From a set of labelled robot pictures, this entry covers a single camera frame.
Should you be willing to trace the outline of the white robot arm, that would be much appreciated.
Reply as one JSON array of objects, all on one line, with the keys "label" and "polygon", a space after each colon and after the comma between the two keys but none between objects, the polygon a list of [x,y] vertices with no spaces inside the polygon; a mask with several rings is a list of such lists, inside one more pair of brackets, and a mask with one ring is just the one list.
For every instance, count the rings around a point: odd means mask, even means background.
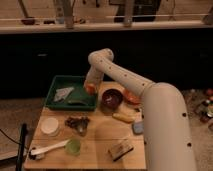
[{"label": "white robot arm", "polygon": [[140,98],[148,171],[197,171],[186,103],[173,85],[155,83],[113,63],[109,48],[88,55],[90,70],[84,85],[95,91],[107,75]]}]

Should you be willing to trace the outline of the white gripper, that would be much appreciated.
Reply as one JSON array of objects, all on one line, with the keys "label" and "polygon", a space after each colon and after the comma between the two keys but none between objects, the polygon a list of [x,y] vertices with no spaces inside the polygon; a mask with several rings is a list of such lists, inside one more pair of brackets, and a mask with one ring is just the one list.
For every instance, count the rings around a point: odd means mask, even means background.
[{"label": "white gripper", "polygon": [[96,91],[99,89],[101,82],[103,81],[104,73],[96,69],[95,67],[90,67],[84,85],[88,83],[92,83],[96,86]]}]

